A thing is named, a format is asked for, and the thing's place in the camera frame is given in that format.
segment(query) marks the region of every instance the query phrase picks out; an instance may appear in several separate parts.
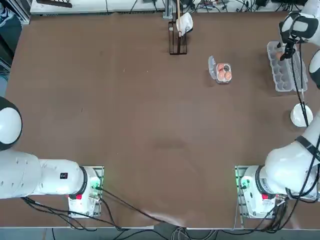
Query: egg carton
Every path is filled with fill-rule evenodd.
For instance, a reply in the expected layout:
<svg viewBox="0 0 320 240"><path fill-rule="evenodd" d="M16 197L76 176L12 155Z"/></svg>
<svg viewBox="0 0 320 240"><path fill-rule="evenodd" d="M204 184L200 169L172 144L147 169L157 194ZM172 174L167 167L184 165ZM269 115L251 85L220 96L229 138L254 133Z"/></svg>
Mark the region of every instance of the egg carton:
<svg viewBox="0 0 320 240"><path fill-rule="evenodd" d="M226 72L230 72L232 73L231 71L231 66L229 63L221 63L224 65L224 73ZM210 73L210 76L212 77L212 79L214 79L218 84L228 84L230 83L231 79L232 79L232 75L231 75L231 78L229 80L227 80L225 77L223 77L222 79L219 79L219 75L218 75L218 66L220 64L217 64L215 62L215 59L213 56L210 56L209 59L208 59L208 67L209 67L209 73Z"/></svg>
<svg viewBox="0 0 320 240"><path fill-rule="evenodd" d="M284 47L277 47L278 41L270 41L266 46L268 58L270 60L270 66L272 69L273 81L275 84L275 90L277 92L290 92L296 91L296 86L293 77L291 59L284 59L280 61L276 57L277 52L284 52ZM301 92L301 64L300 53L295 51L293 54L293 69L294 76L297 83L298 91ZM305 92L308 89L308 77L306 74L306 66L302 60L302 90Z"/></svg>

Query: wire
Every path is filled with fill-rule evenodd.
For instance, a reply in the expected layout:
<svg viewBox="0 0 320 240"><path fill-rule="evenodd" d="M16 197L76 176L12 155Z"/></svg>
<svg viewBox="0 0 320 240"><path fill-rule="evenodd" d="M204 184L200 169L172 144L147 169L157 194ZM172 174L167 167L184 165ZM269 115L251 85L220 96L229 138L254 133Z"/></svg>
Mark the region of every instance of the wire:
<svg viewBox="0 0 320 240"><path fill-rule="evenodd" d="M103 191L103 192L109 194L110 196L112 196L112 197L114 197L115 199L119 200L119 201L122 202L123 204L127 205L128 207L136 210L137 212L141 213L142 215L145 215L146 217L148 217L148 218L150 218L150 219L152 219L152 220L158 221L159 223L165 223L165 221L160 220L160 219L158 219L158 218L156 218L156 217L153 217L153 216L145 213L144 211L141 211L140 209L132 206L131 204L129 204L129 203L127 203L126 201L122 200L120 197L117 197L116 195L114 195L113 193L111 193L111 192L103 189L102 187L99 187L99 186L98 186L98 187L96 187L95 189L100 190L100 191Z"/></svg>
<svg viewBox="0 0 320 240"><path fill-rule="evenodd" d="M117 229L118 231L127 231L128 229L122 229L120 226L118 226L118 225L115 223L114 217L112 216L110 207L109 207L109 205L107 204L107 202L106 202L103 198L101 198L100 200L101 200L101 202L105 205L105 207L106 207L106 209L107 209L107 211L108 211L108 213L109 213L110 220L111 220L112 224L114 225L115 229Z"/></svg>
<svg viewBox="0 0 320 240"><path fill-rule="evenodd" d="M242 12L242 9L243 9L244 6L246 5L245 0L243 0L243 1L236 0L236 1L242 4L241 9L239 10L239 12Z"/></svg>
<svg viewBox="0 0 320 240"><path fill-rule="evenodd" d="M174 229L174 231L171 233L170 240L175 240L175 236L177 234L178 240L180 240L180 235L184 236L185 240L208 240L211 238L214 234L216 233L216 230L210 230L210 232L201 238L195 238L191 237L189 233L187 233L187 229L185 227L178 226L177 228Z"/></svg>
<svg viewBox="0 0 320 240"><path fill-rule="evenodd" d="M275 10L275 12L278 12L278 10L283 6L283 3L280 4L280 6Z"/></svg>
<svg viewBox="0 0 320 240"><path fill-rule="evenodd" d="M226 12L228 12L228 8L227 8L227 6L226 6L226 4L225 4L224 0L221 0L221 2L222 2L222 3L223 3L223 5L224 5L225 11L226 11Z"/></svg>
<svg viewBox="0 0 320 240"><path fill-rule="evenodd" d="M76 212L76 211L70 211L70 210L61 210L61 209L56 209L56 208L53 208L53 207L50 207L50 206L46 206L44 204L40 204L40 203L37 203L36 201L32 200L31 198L29 197L22 197L22 199L26 202L26 203L29 203L29 206L32 205L33 208L35 208L35 206L37 207L41 207L41 208L45 208L49 211L53 211L55 212L55 214L58 214L58 215L61 215L61 213L68 213L68 214L75 214L75 215L80 215L80 216L84 216L86 218L89 218L89 219L93 219L93 220L96 220L98 222L102 222L102 223L106 223L106 224L110 224L112 226L114 226L111 222L109 221L106 221L106 220L102 220L102 219L99 219L99 218L96 218L96 217L93 217L93 216L88 216L86 214L83 214L83 213L80 213L80 212ZM40 212L45 212L45 213L48 213L48 211L44 211L44 210L41 210L39 209L38 211Z"/></svg>
<svg viewBox="0 0 320 240"><path fill-rule="evenodd" d="M219 230L216 231L216 234L213 240L217 240L218 234L219 234Z"/></svg>
<svg viewBox="0 0 320 240"><path fill-rule="evenodd" d="M247 234L252 234L253 232L262 232L263 230L258 230L258 228L261 226L261 224L266 220L266 218L269 216L270 213L273 212L273 210L275 208L277 208L278 206L284 204L285 201L281 202L279 205L275 205L266 215L265 217L260 221L260 223L252 230L249 230L248 232L241 232L241 233L232 233L232 232L228 232L228 231L224 231L221 230L222 232L226 233L226 234L230 234L230 235L247 235Z"/></svg>
<svg viewBox="0 0 320 240"><path fill-rule="evenodd" d="M52 232L53 240L56 240L56 236L55 236L54 228L51 228L51 232Z"/></svg>
<svg viewBox="0 0 320 240"><path fill-rule="evenodd" d="M165 239L165 240L169 240L168 238L166 238L165 236L163 236L163 235L160 234L159 232L157 232L157 231L155 231L155 230L152 230L152 229L145 229L145 230L137 231L137 232L134 232L134 233L130 234L129 236L125 236L125 237L123 237L123 238L119 238L119 239L118 239L118 237L120 236L120 235L119 235L118 237L114 238L113 240L125 240L125 239L128 239L128 238L130 238L130 237L132 237L132 236L134 236L134 235L141 234L141 233L144 233L144 232L152 232L152 233L155 233L155 234L157 234L158 236L162 237L162 238Z"/></svg>
<svg viewBox="0 0 320 240"><path fill-rule="evenodd" d="M158 8L157 8L157 6L156 6L156 0L153 0L152 2L153 2L153 5L154 5L154 8L155 8L155 11L158 12Z"/></svg>
<svg viewBox="0 0 320 240"><path fill-rule="evenodd" d="M203 4L204 4L204 6L205 6L206 11L209 13L209 10L208 10L208 7L207 7L206 2L205 2L205 1L203 1Z"/></svg>
<svg viewBox="0 0 320 240"><path fill-rule="evenodd" d="M33 208L33 209L35 209L35 210L37 210L37 211L39 211L39 212L42 212L42 213L48 213L48 214L56 215L56 216L60 217L62 220L64 220L66 223L70 224L70 226L71 226L72 228L76 229L76 230L86 230L86 231L88 231L88 232L95 232L95 231L97 230L97 229L88 229L88 228L85 228L78 220L73 219L72 217L67 216L67 215L65 215L65 214L57 213L57 212L54 212L54 211L52 211L52 210L50 210L50 209L48 209L49 211L39 209L39 208L33 206L31 203L29 203L27 199L28 199L28 197L23 197L23 198L22 198L22 200L24 200L24 202L25 202L27 205L29 205L31 208ZM63 216L63 217L66 217L66 218L69 218L69 219L73 219L81 228L75 226L74 224L72 224L71 222L69 222L68 220L66 220L65 218L63 218L62 216Z"/></svg>
<svg viewBox="0 0 320 240"><path fill-rule="evenodd" d="M298 99L299 99L299 103L300 103L300 106L301 106L302 115L303 115L303 118L304 118L304 121L305 121L305 125L308 127L309 123L308 123L308 119L307 119L307 114L305 113L304 105L303 105L303 102L301 100L300 93L299 93L299 90L298 90L297 81L296 81L296 74L295 74L293 56L291 57L291 68L292 68L292 76L293 76L293 82L294 82L294 86L295 86L296 95L298 96Z"/></svg>
<svg viewBox="0 0 320 240"><path fill-rule="evenodd" d="M117 240L118 238L120 238L120 236L122 235L122 234L124 234L125 233L125 231L123 231L123 232L121 232L118 236L116 236L113 240Z"/></svg>
<svg viewBox="0 0 320 240"><path fill-rule="evenodd" d="M300 38L300 43L299 43L299 51L300 51L300 70L301 70L301 74L300 74L300 80L301 80L301 95L302 95L302 103L303 103L303 110L304 110L304 114L305 114L305 118L306 118L306 126L309 125L308 122L308 116L307 116L307 111L306 111L306 104L305 104L305 96L304 96L304 88L303 88L303 65L302 65L302 39Z"/></svg>
<svg viewBox="0 0 320 240"><path fill-rule="evenodd" d="M191 8L191 5L192 5L192 4L189 5L189 7L188 7L188 9L185 11L185 13L187 13L187 12L189 11L189 9Z"/></svg>
<svg viewBox="0 0 320 240"><path fill-rule="evenodd" d="M133 4L133 6L132 6L132 8L131 8L131 10L130 10L130 13L132 13L132 10L134 9L134 7L135 7L135 5L136 5L137 2L138 2L138 0L135 0L134 4Z"/></svg>
<svg viewBox="0 0 320 240"><path fill-rule="evenodd" d="M301 9L298 8L297 4L294 3L294 6L296 7L296 9L298 9L298 11L301 11Z"/></svg>

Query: egg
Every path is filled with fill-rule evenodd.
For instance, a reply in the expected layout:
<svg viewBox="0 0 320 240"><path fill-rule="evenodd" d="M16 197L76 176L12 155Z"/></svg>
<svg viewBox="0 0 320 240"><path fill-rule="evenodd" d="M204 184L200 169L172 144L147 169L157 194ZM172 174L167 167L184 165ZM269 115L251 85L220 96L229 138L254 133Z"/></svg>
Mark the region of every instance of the egg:
<svg viewBox="0 0 320 240"><path fill-rule="evenodd" d="M227 72L225 73L224 77L225 77L225 79L226 79L227 81L230 81L231 78L232 78L231 72L227 71Z"/></svg>
<svg viewBox="0 0 320 240"><path fill-rule="evenodd" d="M224 66L225 65L223 63L219 63L218 66L217 66L218 72L220 72L220 70L223 69Z"/></svg>
<svg viewBox="0 0 320 240"><path fill-rule="evenodd" d="M280 61L280 58L281 58L282 54L283 54L282 51L278 51L278 52L275 54L276 59L278 59L278 60Z"/></svg>
<svg viewBox="0 0 320 240"><path fill-rule="evenodd" d="M218 79L219 79L220 81L223 81L224 78L225 78L225 72L224 72L224 70L222 69L221 71L219 71Z"/></svg>

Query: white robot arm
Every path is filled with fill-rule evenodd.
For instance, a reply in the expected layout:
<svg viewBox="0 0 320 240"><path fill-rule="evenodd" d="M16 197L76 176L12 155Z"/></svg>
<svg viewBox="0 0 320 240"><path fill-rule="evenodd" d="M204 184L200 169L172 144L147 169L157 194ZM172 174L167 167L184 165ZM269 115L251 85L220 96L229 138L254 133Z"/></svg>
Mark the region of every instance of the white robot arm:
<svg viewBox="0 0 320 240"><path fill-rule="evenodd" d="M101 186L94 168L65 159L38 159L10 149L21 134L18 108L0 97L0 199L68 195L70 211L93 217L100 201L95 187Z"/></svg>
<svg viewBox="0 0 320 240"><path fill-rule="evenodd" d="M280 60L290 59L297 43L313 43L320 46L320 0L309 0L301 12L290 12L279 23L280 43L284 53ZM312 80L320 89L320 51L309 65ZM276 195L298 196L304 186L310 165L312 169L304 186L303 198L319 199L319 147L313 155L320 134L320 111L305 130L291 144L272 150L264 166L250 166L241 179L241 188L250 218L263 218L276 203Z"/></svg>
<svg viewBox="0 0 320 240"><path fill-rule="evenodd" d="M282 59L290 59L294 54L294 44L313 43L320 46L320 0L309 0L301 12L290 12L279 23L280 44L285 47ZM309 64L312 80L320 89L320 51L312 57Z"/></svg>

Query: table surface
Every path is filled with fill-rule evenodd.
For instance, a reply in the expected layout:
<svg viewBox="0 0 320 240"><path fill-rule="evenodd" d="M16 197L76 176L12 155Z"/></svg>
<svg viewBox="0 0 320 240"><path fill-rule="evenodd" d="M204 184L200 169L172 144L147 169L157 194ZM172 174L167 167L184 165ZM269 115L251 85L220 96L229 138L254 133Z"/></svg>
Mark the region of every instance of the table surface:
<svg viewBox="0 0 320 240"><path fill-rule="evenodd" d="M235 165L264 164L269 151L302 132L289 118L298 98L275 91L266 53L284 17L195 14L182 56L168 54L160 14L35 17L23 28L6 95L23 118L14 148L103 165L105 188L170 223L232 228ZM308 64L316 47L303 47ZM230 84L211 79L210 55L231 64ZM310 80L306 101L314 113L319 96ZM65 196L33 198L68 209ZM155 224L106 200L121 226ZM1 200L0 211L2 227L66 226L20 199ZM318 229L319 215L318 204L301 203L286 228Z"/></svg>

